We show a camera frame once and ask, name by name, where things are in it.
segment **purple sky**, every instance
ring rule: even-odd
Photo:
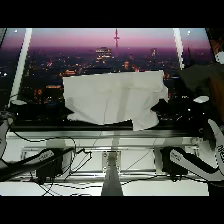
[[[184,47],[210,48],[204,28],[180,29]],[[116,28],[33,28],[30,46],[115,47],[115,30]],[[24,31],[25,28],[9,28],[3,46],[20,45]],[[120,47],[176,47],[172,28],[118,28],[118,36]]]

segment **metal post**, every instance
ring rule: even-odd
[[[179,58],[180,69],[182,70],[184,68],[184,64],[183,64],[183,58],[182,58],[183,43],[182,43],[181,35],[180,35],[180,28],[173,28],[173,32],[174,32],[174,38],[175,38],[175,42],[176,42],[177,55]]]
[[[23,76],[23,70],[24,70],[24,65],[26,62],[26,57],[27,57],[27,52],[30,45],[31,36],[32,36],[32,28],[26,28],[23,46],[20,52],[16,75],[15,75],[15,79],[14,79],[14,83],[13,83],[13,87],[11,91],[10,101],[16,100],[19,94],[20,84],[21,84],[21,80]]]
[[[108,157],[108,167],[101,196],[123,196],[123,191],[116,166],[116,157],[116,152],[111,152]]]

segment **crumpled white fabric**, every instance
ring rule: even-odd
[[[168,101],[163,71],[110,73],[63,77],[65,106],[74,111],[68,119],[94,124],[132,120],[133,130],[158,124],[151,108]]]

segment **tv tower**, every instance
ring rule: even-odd
[[[118,57],[118,40],[120,39],[120,37],[118,37],[118,31],[117,31],[117,28],[116,28],[116,31],[115,31],[115,42],[116,42],[116,57]]]

